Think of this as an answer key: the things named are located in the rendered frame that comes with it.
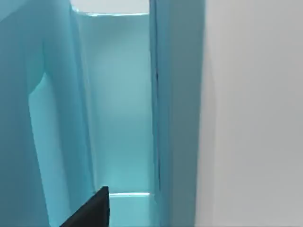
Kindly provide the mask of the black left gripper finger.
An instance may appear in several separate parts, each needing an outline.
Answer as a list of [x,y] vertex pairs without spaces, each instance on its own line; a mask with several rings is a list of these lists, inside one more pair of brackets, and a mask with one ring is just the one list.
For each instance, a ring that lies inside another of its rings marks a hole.
[[109,188],[103,186],[60,227],[109,227]]

